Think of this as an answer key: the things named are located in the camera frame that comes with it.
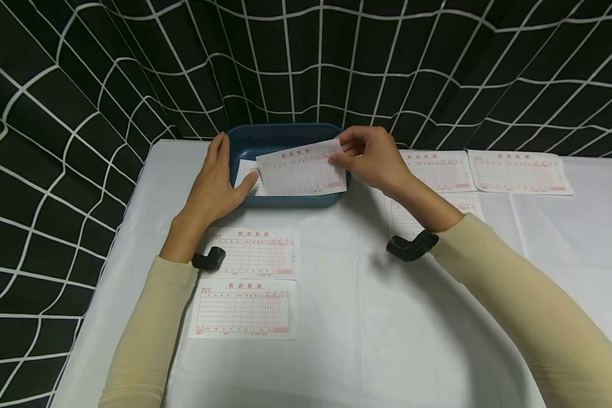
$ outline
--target blue plastic tray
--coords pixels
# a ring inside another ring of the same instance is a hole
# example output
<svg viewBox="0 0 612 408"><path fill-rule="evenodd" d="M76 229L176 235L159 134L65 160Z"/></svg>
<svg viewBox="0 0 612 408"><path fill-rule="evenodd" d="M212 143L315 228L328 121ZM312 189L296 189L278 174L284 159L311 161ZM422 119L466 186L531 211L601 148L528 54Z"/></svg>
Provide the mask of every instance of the blue plastic tray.
<svg viewBox="0 0 612 408"><path fill-rule="evenodd" d="M231 141L229 179L236 183L240 159L256 160L256 156L335 138L342 129L331 124L259 124L237 126L227 134ZM347 185L351 180L346 173ZM247 197L246 207L328 207L344 193L320 196Z"/></svg>

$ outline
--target backdrop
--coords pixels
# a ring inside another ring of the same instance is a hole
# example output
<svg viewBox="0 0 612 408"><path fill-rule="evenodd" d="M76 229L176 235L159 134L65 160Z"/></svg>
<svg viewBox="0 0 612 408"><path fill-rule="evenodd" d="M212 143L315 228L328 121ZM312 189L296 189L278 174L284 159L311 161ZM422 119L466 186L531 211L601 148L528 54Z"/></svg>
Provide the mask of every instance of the backdrop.
<svg viewBox="0 0 612 408"><path fill-rule="evenodd" d="M151 145L268 121L612 158L612 1L0 0L0 407L50 404Z"/></svg>

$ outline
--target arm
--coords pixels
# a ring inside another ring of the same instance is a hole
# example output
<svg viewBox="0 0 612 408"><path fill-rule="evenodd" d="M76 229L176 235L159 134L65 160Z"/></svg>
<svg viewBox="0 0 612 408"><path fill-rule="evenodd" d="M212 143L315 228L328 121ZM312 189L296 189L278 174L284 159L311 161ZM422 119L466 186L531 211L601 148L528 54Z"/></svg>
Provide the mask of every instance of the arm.
<svg viewBox="0 0 612 408"><path fill-rule="evenodd" d="M189 198L172 221L131 313L100 398L100 408L156 408L198 271L190 260L206 228L238 207L256 182L251 173L238 188L229 184L229 139L220 133L209 145Z"/></svg>
<svg viewBox="0 0 612 408"><path fill-rule="evenodd" d="M431 253L511 337L547 406L612 407L612 344L571 297L490 227L411 175L384 129L353 127L339 137L345 153L332 163L438 232Z"/></svg>

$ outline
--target long sleeve shirt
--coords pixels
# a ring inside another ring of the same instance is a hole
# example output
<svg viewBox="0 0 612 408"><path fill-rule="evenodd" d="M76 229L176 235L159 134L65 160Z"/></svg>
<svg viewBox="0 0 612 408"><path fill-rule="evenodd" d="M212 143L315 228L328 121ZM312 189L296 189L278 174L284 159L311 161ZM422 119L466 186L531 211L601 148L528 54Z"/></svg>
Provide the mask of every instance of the long sleeve shirt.
<svg viewBox="0 0 612 408"><path fill-rule="evenodd" d="M548 407L612 407L612 343L571 297L473 215L438 235L432 255L511 337ZM100 408L160 406L196 279L189 263L152 263Z"/></svg>

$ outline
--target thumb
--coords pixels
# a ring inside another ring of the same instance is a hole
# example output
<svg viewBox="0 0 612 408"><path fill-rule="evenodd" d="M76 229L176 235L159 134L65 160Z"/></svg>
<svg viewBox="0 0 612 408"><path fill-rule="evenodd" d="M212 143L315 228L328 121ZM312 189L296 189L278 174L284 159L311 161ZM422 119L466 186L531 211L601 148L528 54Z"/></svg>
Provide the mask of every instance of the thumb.
<svg viewBox="0 0 612 408"><path fill-rule="evenodd" d="M356 158L352 158L350 155L344 153L334 153L329 156L329 163L336 167L342 167L345 170L351 171L351 167Z"/></svg>
<svg viewBox="0 0 612 408"><path fill-rule="evenodd" d="M256 184L256 180L258 180L258 177L258 172L251 172L243 179L239 186L233 189L234 192L239 195L241 201L245 200L247 194L249 194L251 189L254 187L254 184Z"/></svg>

